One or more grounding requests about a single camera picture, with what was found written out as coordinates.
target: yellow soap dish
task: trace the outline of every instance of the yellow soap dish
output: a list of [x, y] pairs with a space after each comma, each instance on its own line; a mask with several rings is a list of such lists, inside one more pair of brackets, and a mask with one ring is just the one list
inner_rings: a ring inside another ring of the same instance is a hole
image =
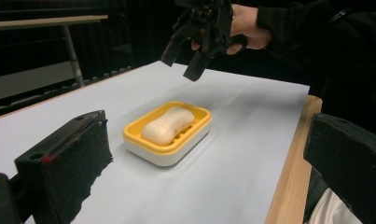
[[[141, 137], [141, 130], [152, 120], [159, 118], [174, 106], [180, 106], [193, 113], [195, 119], [180, 132], [168, 146], [157, 146]], [[126, 148], [158, 166], [170, 166], [185, 156], [209, 131], [211, 113], [202, 107], [172, 101], [148, 112], [140, 119], [128, 124], [123, 131]]]

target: human hand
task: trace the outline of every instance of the human hand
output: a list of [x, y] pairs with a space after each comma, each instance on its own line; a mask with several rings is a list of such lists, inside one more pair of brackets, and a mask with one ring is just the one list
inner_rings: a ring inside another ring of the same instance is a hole
[[[272, 41], [272, 34], [269, 30], [257, 26], [257, 7], [245, 7], [232, 5], [233, 21], [231, 22], [230, 36], [244, 35], [247, 40], [247, 49], [264, 49]], [[191, 48], [197, 50], [200, 44], [191, 41]], [[235, 54], [242, 48], [239, 43], [232, 44], [227, 49], [227, 54]]]

